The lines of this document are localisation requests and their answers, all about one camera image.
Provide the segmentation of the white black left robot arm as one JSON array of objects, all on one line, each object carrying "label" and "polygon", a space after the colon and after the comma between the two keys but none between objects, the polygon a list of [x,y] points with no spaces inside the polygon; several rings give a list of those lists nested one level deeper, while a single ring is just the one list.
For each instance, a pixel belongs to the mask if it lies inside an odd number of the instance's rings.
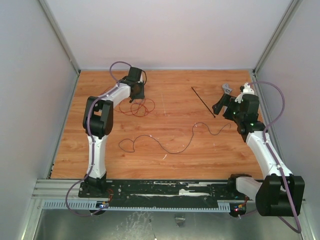
[{"label": "white black left robot arm", "polygon": [[87,99],[82,126],[89,144],[88,168],[84,185],[96,197],[103,197],[108,190],[105,165],[106,144],[114,125],[114,108],[123,100],[143,100],[147,74],[144,70],[131,66],[128,74],[99,96]]}]

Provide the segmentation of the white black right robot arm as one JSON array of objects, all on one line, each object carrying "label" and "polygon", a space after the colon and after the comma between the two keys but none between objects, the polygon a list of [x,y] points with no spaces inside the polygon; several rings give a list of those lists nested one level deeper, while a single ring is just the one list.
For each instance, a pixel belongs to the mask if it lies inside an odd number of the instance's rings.
[{"label": "white black right robot arm", "polygon": [[237,102],[236,97],[225,93],[212,107],[216,115],[226,107],[223,117],[236,123],[237,132],[253,152],[263,175],[263,181],[258,182],[247,174],[233,174],[235,181],[226,191],[232,199],[245,194],[254,200],[261,216],[293,217],[300,214],[305,182],[293,175],[273,147],[265,124],[258,120],[259,105],[254,94],[243,94]]}]

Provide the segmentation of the black zip tie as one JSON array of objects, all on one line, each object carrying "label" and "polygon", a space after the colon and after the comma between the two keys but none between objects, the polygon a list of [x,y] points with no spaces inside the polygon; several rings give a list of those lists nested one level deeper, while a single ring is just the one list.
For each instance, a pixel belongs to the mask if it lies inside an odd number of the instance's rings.
[{"label": "black zip tie", "polygon": [[209,108],[209,106],[205,103],[205,101],[200,97],[200,95],[197,93],[197,91],[191,86],[192,91],[196,94],[196,96],[199,98],[199,100],[203,103],[203,105],[206,107],[206,109],[212,114],[214,118],[216,118],[216,115],[213,113],[213,111]]}]

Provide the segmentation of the silver adjustable wrench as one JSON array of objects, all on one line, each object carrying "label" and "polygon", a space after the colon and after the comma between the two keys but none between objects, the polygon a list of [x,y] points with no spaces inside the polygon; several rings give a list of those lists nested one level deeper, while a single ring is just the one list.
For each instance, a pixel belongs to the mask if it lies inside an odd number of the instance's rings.
[{"label": "silver adjustable wrench", "polygon": [[223,90],[224,94],[226,94],[226,95],[230,95],[233,91],[233,89],[229,86],[228,83],[224,83],[222,85],[222,90]]}]

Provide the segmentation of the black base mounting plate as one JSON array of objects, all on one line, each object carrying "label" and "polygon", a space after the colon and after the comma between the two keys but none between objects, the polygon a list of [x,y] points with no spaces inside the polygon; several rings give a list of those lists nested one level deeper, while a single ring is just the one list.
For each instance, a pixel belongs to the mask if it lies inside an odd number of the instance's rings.
[{"label": "black base mounting plate", "polygon": [[159,207],[209,207],[219,202],[244,203],[245,195],[232,188],[227,180],[142,180],[109,179],[102,192],[85,186],[79,187],[80,198],[108,199],[116,205],[156,205]]}]

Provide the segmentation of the aluminium corner post left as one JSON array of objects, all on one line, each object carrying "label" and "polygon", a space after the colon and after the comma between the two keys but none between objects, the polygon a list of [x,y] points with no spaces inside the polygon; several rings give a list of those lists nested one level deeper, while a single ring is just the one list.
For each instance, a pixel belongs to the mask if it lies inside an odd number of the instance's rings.
[{"label": "aluminium corner post left", "polygon": [[77,76],[80,75],[81,73],[81,68],[74,56],[74,54],[72,53],[72,50],[69,46],[69,44],[67,43],[67,40],[48,4],[47,0],[37,0],[37,2],[39,3],[41,9],[43,10],[47,20],[49,21],[49,24],[51,25],[53,31],[55,32],[56,37],[59,40],[60,45],[62,46],[65,54],[67,55],[70,64],[72,65],[74,71],[76,72]]}]

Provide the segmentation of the aluminium corner post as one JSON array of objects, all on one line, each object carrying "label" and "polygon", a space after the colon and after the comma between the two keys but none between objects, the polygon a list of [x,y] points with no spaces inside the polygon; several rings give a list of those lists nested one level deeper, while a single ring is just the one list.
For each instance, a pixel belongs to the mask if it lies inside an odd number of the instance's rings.
[{"label": "aluminium corner post", "polygon": [[43,10],[47,20],[49,21],[49,24],[51,25],[53,31],[55,32],[56,37],[59,40],[60,45],[62,46],[65,54],[67,55],[70,64],[72,65],[74,71],[76,72],[77,76],[80,75],[81,73],[81,68],[74,56],[74,54],[72,53],[72,50],[69,46],[69,44],[67,43],[67,40],[48,4],[47,0],[37,0],[37,2],[39,3],[41,9]]},{"label": "aluminium corner post", "polygon": [[288,27],[289,23],[291,22],[292,18],[294,17],[296,11],[298,10],[302,2],[303,0],[291,0],[289,2],[288,7],[286,8],[284,14],[282,15],[274,32],[272,33],[271,38],[267,42],[267,45],[264,48],[261,56],[259,57],[255,67],[252,69],[252,74],[254,77],[256,78],[258,77],[259,72],[261,71],[268,57],[270,56],[273,49],[277,45],[281,36],[285,32],[286,28]]}]

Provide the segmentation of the aluminium corner post right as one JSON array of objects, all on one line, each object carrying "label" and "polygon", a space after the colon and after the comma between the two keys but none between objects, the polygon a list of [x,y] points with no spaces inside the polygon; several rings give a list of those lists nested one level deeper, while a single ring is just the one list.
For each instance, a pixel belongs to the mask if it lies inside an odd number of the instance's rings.
[{"label": "aluminium corner post right", "polygon": [[268,57],[270,56],[273,49],[277,45],[281,36],[285,32],[286,28],[288,27],[289,23],[291,22],[292,18],[294,17],[296,11],[298,10],[302,2],[303,0],[291,0],[289,2],[288,7],[286,8],[284,14],[282,15],[274,32],[272,33],[271,38],[267,42],[267,45],[264,48],[261,56],[259,57],[255,67],[252,69],[252,74],[254,77],[256,78],[258,77],[259,72],[261,71]]}]

